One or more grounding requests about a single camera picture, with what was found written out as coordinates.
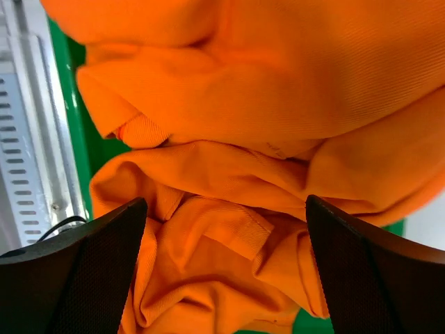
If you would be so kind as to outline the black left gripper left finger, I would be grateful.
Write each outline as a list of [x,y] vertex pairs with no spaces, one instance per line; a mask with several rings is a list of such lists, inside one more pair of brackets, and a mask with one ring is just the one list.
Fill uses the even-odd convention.
[[1,256],[2,333],[116,333],[145,229],[136,198]]

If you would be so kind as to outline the orange trousers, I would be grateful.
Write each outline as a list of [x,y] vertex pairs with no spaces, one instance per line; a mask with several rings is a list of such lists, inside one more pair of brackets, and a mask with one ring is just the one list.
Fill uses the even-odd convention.
[[98,132],[129,151],[96,216],[142,197],[121,333],[290,333],[327,305],[307,196],[374,225],[444,189],[443,1],[44,1],[86,48]]

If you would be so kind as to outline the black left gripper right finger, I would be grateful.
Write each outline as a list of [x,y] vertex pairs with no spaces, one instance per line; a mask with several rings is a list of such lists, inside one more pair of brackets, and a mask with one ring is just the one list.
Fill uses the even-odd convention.
[[310,195],[306,219],[335,333],[443,333],[444,252]]

